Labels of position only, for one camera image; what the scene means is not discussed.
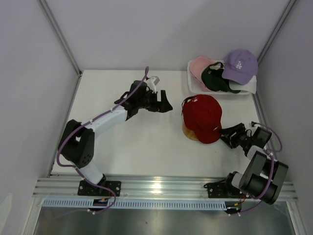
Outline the red LA baseball cap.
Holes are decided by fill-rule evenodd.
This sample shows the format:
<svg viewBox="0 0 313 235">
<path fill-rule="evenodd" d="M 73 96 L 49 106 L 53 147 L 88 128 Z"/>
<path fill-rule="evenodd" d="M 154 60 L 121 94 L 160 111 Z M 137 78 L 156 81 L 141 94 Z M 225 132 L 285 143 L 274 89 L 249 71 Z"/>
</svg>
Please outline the red LA baseball cap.
<svg viewBox="0 0 313 235">
<path fill-rule="evenodd" d="M 206 94 L 185 98 L 181 105 L 183 126 L 194 133 L 201 143 L 211 144 L 221 137 L 222 108 L 218 101 Z"/>
</svg>

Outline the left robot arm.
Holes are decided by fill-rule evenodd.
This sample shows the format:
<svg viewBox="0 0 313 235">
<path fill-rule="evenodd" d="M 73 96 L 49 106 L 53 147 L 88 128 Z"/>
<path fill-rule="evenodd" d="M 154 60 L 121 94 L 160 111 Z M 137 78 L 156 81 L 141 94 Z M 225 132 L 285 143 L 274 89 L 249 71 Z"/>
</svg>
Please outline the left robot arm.
<svg viewBox="0 0 313 235">
<path fill-rule="evenodd" d="M 117 124 L 123 123 L 138 113 L 140 109 L 149 112 L 166 113 L 173 109 L 166 91 L 157 92 L 159 78 L 153 76 L 136 80 L 130 90 L 115 101 L 115 106 L 86 122 L 74 119 L 68 121 L 58 146 L 57 164 L 63 156 L 82 178 L 89 183 L 89 191 L 100 196 L 106 190 L 106 177 L 93 162 L 95 140 Z"/>
</svg>

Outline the wooden hat stand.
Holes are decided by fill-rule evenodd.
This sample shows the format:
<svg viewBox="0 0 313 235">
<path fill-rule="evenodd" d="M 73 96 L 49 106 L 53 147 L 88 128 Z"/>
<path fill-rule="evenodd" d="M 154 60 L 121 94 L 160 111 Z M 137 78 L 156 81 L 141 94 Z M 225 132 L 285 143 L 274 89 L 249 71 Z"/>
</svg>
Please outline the wooden hat stand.
<svg viewBox="0 0 313 235">
<path fill-rule="evenodd" d="M 198 141 L 198 138 L 196 136 L 196 134 L 194 133 L 194 131 L 188 129 L 186 126 L 185 126 L 185 123 L 182 124 L 182 131 L 184 133 L 184 135 L 192 140 L 192 141 Z"/>
</svg>

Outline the dark green NY baseball cap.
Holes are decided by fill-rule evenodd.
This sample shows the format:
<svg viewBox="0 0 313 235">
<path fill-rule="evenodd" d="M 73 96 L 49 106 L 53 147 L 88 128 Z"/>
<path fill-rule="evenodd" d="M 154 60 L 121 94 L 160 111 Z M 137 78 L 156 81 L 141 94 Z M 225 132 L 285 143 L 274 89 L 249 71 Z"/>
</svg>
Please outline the dark green NY baseball cap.
<svg viewBox="0 0 313 235">
<path fill-rule="evenodd" d="M 214 92 L 240 93 L 240 90 L 232 90 L 230 88 L 229 80 L 222 78 L 223 72 L 224 64 L 222 62 L 211 64 L 201 73 L 202 82 L 209 90 Z"/>
</svg>

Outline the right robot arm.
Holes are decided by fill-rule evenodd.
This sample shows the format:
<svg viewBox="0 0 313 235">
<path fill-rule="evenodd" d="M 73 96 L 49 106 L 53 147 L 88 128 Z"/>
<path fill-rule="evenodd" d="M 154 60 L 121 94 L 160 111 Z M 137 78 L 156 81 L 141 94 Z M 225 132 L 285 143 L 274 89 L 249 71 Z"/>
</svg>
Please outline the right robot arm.
<svg viewBox="0 0 313 235">
<path fill-rule="evenodd" d="M 282 151 L 281 141 L 278 150 L 266 148 L 276 132 L 254 121 L 251 122 L 251 127 L 255 130 L 247 129 L 243 123 L 240 123 L 219 130 L 221 140 L 229 148 L 235 149 L 240 146 L 249 159 L 243 174 L 237 171 L 229 174 L 223 185 L 223 192 L 229 198 L 243 192 L 253 199 L 272 205 L 280 194 L 289 167 L 274 159 L 274 153 Z"/>
</svg>

